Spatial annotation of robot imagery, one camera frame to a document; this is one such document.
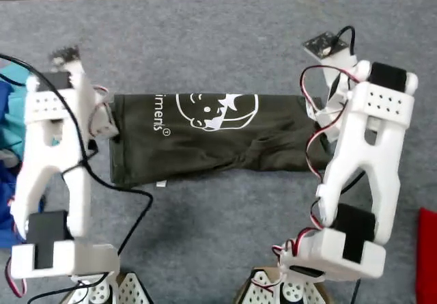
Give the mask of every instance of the dark green bag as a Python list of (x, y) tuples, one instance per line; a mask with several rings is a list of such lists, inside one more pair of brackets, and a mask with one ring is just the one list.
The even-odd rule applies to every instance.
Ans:
[[(231, 168), (307, 171), (316, 130), (300, 96), (116, 95), (113, 114), (111, 178), (125, 186)], [(330, 159), (320, 141), (310, 157), (317, 168)]]

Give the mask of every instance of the gray felt surface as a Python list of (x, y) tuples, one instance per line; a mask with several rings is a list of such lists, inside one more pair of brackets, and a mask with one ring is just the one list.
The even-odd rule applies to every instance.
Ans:
[[(435, 164), (437, 0), (75, 0), (0, 4), (0, 50), (41, 69), (59, 46), (78, 43), (93, 82), (120, 93), (297, 94), (314, 63), (300, 43), (353, 24), (359, 58), (419, 76), (399, 174), (401, 193), (384, 276), (366, 280), (357, 303), (413, 303), (417, 215), (437, 210)], [(324, 88), (313, 77), (314, 94)], [(108, 145), (93, 166), (109, 179)], [(230, 303), (252, 266), (274, 264), (270, 246), (309, 224), (310, 173), (228, 171), (170, 182), (122, 255), (157, 303)], [(66, 205), (55, 178), (48, 207)], [(361, 182), (348, 199), (369, 205)], [(94, 241), (119, 245), (145, 198), (92, 188)], [(8, 257), (0, 253), (0, 264)], [(29, 281), (29, 293), (69, 286)], [(348, 303), (352, 283), (327, 283)], [(23, 303), (1, 278), (0, 303)], [(59, 297), (39, 303), (57, 303)]]

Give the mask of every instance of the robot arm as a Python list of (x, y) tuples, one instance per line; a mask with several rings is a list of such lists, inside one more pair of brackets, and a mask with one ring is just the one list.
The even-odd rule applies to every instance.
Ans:
[[(77, 49), (55, 54), (57, 72), (44, 73), (75, 115), (83, 143), (94, 135), (118, 133), (104, 98), (89, 82)], [(91, 245), (90, 176), (80, 165), (82, 154), (73, 121), (58, 97), (38, 78), (27, 80), (25, 104), (26, 144), (11, 213), (24, 245), (12, 247), (13, 278), (90, 275), (119, 272), (117, 250), (111, 245)], [(61, 173), (70, 193), (67, 211), (38, 213), (38, 203), (53, 174)]]
[[(315, 115), (323, 127), (332, 122), (327, 112), (339, 103), (346, 106), (328, 136), (338, 141), (316, 193), (323, 228), (300, 239), (297, 251), (280, 253), (281, 272), (295, 280), (352, 281), (378, 278), (384, 270), (383, 245), (393, 227), (400, 188), (397, 171), (418, 79), (405, 70), (368, 61), (345, 69), (358, 84), (348, 89), (348, 77), (337, 77), (327, 107)], [(375, 143), (366, 141), (366, 130), (376, 133)], [(358, 168), (369, 176), (371, 212), (339, 204), (342, 188)]]

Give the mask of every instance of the black cable on floor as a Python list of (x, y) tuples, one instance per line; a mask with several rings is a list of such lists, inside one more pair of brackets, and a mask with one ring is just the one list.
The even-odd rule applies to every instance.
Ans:
[[(126, 193), (137, 193), (140, 195), (144, 195), (146, 197), (148, 197), (149, 201), (147, 202), (147, 205), (145, 206), (145, 208), (143, 209), (143, 211), (141, 212), (141, 214), (138, 216), (137, 220), (135, 221), (135, 223), (133, 224), (133, 226), (131, 227), (131, 229), (129, 230), (129, 232), (127, 233), (126, 237), (124, 238), (124, 240), (122, 241), (122, 244), (120, 245), (117, 253), (118, 255), (121, 254), (121, 252), (123, 251), (124, 247), (126, 246), (126, 244), (128, 243), (130, 237), (132, 236), (132, 234), (134, 233), (135, 229), (137, 228), (138, 224), (140, 224), (141, 220), (144, 218), (145, 214), (149, 211), (149, 209), (152, 207), (153, 204), (153, 196), (152, 194), (146, 192), (146, 191), (142, 191), (139, 189), (127, 189), (127, 188), (122, 188), (119, 186), (114, 186), (112, 184), (109, 184), (107, 182), (105, 182), (104, 180), (102, 180), (101, 178), (99, 178), (94, 171), (92, 170), (91, 166), (89, 165), (89, 158), (87, 156), (87, 150), (85, 147), (85, 144), (83, 142), (83, 138), (82, 138), (82, 134), (81, 134), (81, 129), (79, 127), (79, 123), (76, 119), (76, 116), (74, 116), (73, 111), (71, 110), (70, 106), (68, 105), (68, 103), (66, 102), (65, 98), (59, 93), (59, 91), (56, 89), (56, 87), (40, 72), (38, 71), (36, 68), (34, 68), (32, 65), (26, 63), (25, 61), (19, 59), (19, 58), (15, 58), (9, 55), (4, 55), (3, 53), (0, 53), (0, 58), (10, 61), (12, 63), (15, 63), (21, 67), (26, 68), (30, 73), (34, 74), (36, 77), (39, 78), (40, 81), (43, 81), (47, 87), (56, 95), (56, 97), (58, 97), (59, 101), (62, 103), (62, 105), (66, 108), (66, 111), (68, 112), (68, 115), (70, 116), (71, 120), (73, 121), (74, 127), (76, 129), (76, 133), (78, 135), (78, 141), (79, 141), (79, 149), (81, 151), (81, 155), (82, 155), (82, 160), (81, 162), (78, 162), (78, 164), (82, 167), (84, 167), (88, 174), (98, 183), (101, 184), (102, 186), (105, 186), (108, 189), (112, 189), (115, 191), (120, 191), (120, 192), (126, 192)], [(29, 301), (27, 302), (27, 304), (31, 304), (32, 302), (36, 301), (37, 299), (41, 299), (47, 296), (51, 296), (51, 295), (56, 295), (56, 294), (63, 294), (65, 292), (71, 292), (71, 291), (75, 291), (78, 289), (83, 289), (83, 288), (91, 288), (91, 287), (96, 287), (98, 284), (100, 284), (107, 276), (109, 273), (104, 273), (103, 276), (96, 282), (89, 284), (89, 285), (76, 285), (73, 287), (69, 287), (69, 288), (64, 288), (61, 290), (54, 290), (52, 292), (45, 292), (43, 294), (39, 294), (37, 296), (32, 297), (31, 299), (29, 299)]]
[(358, 295), (358, 290), (361, 285), (361, 279), (358, 279), (355, 283), (354, 293), (352, 294), (352, 298), (350, 300), (350, 304), (355, 304), (356, 296)]

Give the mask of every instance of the white plastic part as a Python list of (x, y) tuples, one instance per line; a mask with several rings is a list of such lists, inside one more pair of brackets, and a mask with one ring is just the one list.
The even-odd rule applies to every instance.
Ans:
[(120, 285), (117, 304), (150, 304), (134, 273), (128, 273)]
[(92, 304), (105, 304), (109, 296), (111, 295), (111, 290), (107, 280), (103, 280), (98, 286), (92, 287), (89, 290), (89, 302)]
[(92, 120), (89, 121), (90, 126), (90, 136), (97, 137), (101, 136), (105, 139), (110, 139), (118, 135), (118, 129), (115, 126), (115, 121), (112, 113), (106, 105), (102, 103), (107, 103), (108, 96), (102, 96), (96, 92), (96, 110), (92, 113)]
[[(60, 90), (79, 123), (83, 143), (88, 143), (87, 121), (94, 108), (95, 91), (89, 83), (81, 63), (68, 64), (70, 82), (74, 89)], [(26, 238), (25, 223), (31, 213), (38, 211), (38, 203), (46, 184), (53, 174), (77, 165), (82, 159), (73, 121), (54, 93), (37, 92), (39, 81), (30, 76), (27, 80), (25, 104), (26, 143), (23, 168), (17, 177), (15, 201), (11, 206), (20, 235)], [(53, 146), (55, 135), (61, 141)], [(74, 237), (83, 237), (89, 228), (89, 175), (77, 167), (64, 175), (70, 192), (68, 228)]]
[[(320, 60), (322, 65), (334, 66), (343, 70), (352, 68), (357, 62), (356, 56), (350, 55), (349, 48), (343, 49), (334, 55), (329, 55), (328, 57)], [(325, 76), (326, 85), (330, 88), (334, 80), (339, 75), (339, 71), (333, 68), (323, 68), (323, 74)]]
[(53, 268), (34, 268), (35, 245), (12, 247), (11, 274), (15, 279), (86, 275), (119, 271), (117, 250), (111, 245), (88, 245), (79, 240), (57, 241), (53, 245)]
[[(379, 278), (384, 271), (384, 247), (366, 241), (361, 262), (356, 263), (343, 258), (345, 240), (346, 235), (343, 232), (325, 227), (301, 240), (297, 256), (293, 256), (291, 251), (282, 251), (280, 270), (288, 278), (304, 279), (312, 283), (326, 279), (352, 281), (359, 278)], [(290, 270), (290, 266), (304, 266), (325, 273), (320, 277), (310, 277)]]
[[(262, 285), (275, 283), (269, 280), (264, 271), (257, 271), (253, 279)], [(242, 295), (241, 304), (281, 304), (281, 292), (284, 299), (290, 303), (326, 304), (323, 296), (311, 282), (305, 282), (299, 277), (289, 276), (285, 281), (271, 288), (272, 292), (264, 290), (250, 283), (245, 294)]]
[[(406, 88), (417, 88), (417, 77), (407, 74)], [(399, 195), (397, 170), (404, 135), (410, 125), (414, 98), (369, 82), (359, 83), (343, 113), (335, 154), (317, 189), (322, 223), (329, 227), (337, 214), (341, 189), (349, 177), (363, 169), (368, 177), (375, 214), (375, 243), (385, 244), (391, 235)], [(376, 142), (365, 140), (369, 118), (380, 120)]]
[[(103, 275), (81, 275), (73, 276), (71, 279), (73, 282), (81, 282), (84, 285), (94, 284)], [(105, 304), (108, 303), (109, 297), (112, 293), (112, 304), (117, 304), (118, 298), (118, 285), (116, 282), (116, 273), (110, 273), (102, 282), (100, 282), (95, 287), (90, 287), (86, 289), (75, 290), (70, 297), (68, 304), (79, 304), (79, 303), (92, 303), (92, 304)]]
[[(257, 271), (253, 276), (261, 285), (270, 284), (267, 274), (264, 271)], [(252, 283), (249, 284), (246, 294), (243, 295), (242, 304), (274, 304), (273, 293), (268, 292)]]

